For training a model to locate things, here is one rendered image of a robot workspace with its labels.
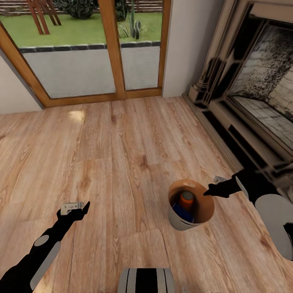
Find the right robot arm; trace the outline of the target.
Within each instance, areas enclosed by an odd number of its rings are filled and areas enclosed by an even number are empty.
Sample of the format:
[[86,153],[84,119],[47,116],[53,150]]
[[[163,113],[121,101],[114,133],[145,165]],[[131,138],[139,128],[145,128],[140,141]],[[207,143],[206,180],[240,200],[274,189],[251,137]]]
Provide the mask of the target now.
[[242,170],[230,180],[215,176],[204,196],[228,198],[243,191],[258,211],[274,246],[287,260],[293,260],[293,204],[285,199],[271,183],[263,181],[255,171]]

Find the trash can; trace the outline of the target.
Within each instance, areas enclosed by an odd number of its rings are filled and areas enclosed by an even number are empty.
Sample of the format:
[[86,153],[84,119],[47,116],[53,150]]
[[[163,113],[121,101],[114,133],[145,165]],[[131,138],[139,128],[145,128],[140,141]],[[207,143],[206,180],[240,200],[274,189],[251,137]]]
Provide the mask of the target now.
[[[183,185],[185,182],[194,184],[196,187]],[[181,194],[185,191],[190,192],[193,196],[193,203],[189,211],[195,217],[193,223],[183,220],[172,209],[174,203],[179,203]],[[204,196],[205,192],[207,192],[207,188],[191,179],[180,179],[170,186],[168,191],[168,219],[174,229],[182,232],[204,224],[213,217],[214,200],[212,195]]]

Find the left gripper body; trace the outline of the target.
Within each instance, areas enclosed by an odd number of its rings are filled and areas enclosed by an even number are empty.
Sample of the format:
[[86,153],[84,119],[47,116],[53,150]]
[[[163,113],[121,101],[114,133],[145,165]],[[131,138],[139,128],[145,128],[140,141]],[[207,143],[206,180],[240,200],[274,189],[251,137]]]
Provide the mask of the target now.
[[74,221],[83,219],[83,211],[82,209],[76,209],[69,212],[67,215],[61,215],[61,210],[57,212],[57,222],[61,222],[67,225],[68,229],[70,229],[71,225]]

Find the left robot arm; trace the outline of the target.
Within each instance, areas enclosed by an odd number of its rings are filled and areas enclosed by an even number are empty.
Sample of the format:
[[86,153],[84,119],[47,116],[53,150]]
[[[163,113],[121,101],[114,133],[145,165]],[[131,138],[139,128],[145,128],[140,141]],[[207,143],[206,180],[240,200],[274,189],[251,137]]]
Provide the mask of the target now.
[[60,251],[61,240],[74,221],[88,213],[90,202],[63,203],[57,222],[33,244],[31,251],[0,280],[0,293],[32,293]]

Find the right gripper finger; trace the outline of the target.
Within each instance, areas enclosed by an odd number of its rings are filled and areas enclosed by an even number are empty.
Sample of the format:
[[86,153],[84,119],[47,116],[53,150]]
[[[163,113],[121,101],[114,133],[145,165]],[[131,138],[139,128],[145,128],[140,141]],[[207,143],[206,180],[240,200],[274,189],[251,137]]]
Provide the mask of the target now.
[[[207,195],[211,195],[210,191],[207,190],[207,192],[204,193],[204,196],[207,196]],[[213,195],[212,195],[213,196]]]

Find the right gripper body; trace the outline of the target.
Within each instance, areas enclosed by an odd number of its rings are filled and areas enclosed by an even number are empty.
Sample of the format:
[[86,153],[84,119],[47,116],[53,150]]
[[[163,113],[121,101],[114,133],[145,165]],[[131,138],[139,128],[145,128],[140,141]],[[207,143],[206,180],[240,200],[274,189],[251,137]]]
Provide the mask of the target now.
[[233,194],[226,186],[226,182],[227,180],[219,184],[209,184],[211,195],[228,198],[230,194]]

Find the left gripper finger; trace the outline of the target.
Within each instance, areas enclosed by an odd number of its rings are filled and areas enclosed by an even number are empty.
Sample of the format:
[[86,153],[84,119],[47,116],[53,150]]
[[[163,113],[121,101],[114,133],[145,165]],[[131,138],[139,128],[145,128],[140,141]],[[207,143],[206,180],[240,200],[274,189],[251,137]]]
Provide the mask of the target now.
[[88,213],[88,208],[89,208],[89,206],[90,206],[90,202],[88,202],[88,203],[85,205],[85,207],[82,209],[82,211],[83,211],[83,216],[84,216],[85,214]]

